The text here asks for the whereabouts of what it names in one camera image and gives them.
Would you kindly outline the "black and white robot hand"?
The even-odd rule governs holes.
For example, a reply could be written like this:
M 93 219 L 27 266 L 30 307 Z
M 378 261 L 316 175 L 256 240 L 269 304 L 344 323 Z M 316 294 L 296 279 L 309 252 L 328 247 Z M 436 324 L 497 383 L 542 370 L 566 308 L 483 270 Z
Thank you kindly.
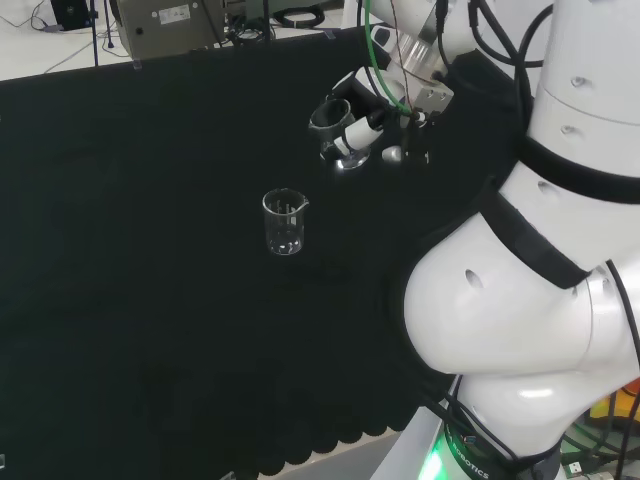
M 421 110 L 407 116 L 399 113 L 381 93 L 371 70 L 361 67 L 334 85 L 311 115 L 309 127 L 318 135 L 321 159 L 343 173 L 360 168 L 368 160 L 385 126 L 394 120 L 406 127 L 421 128 L 429 115 Z

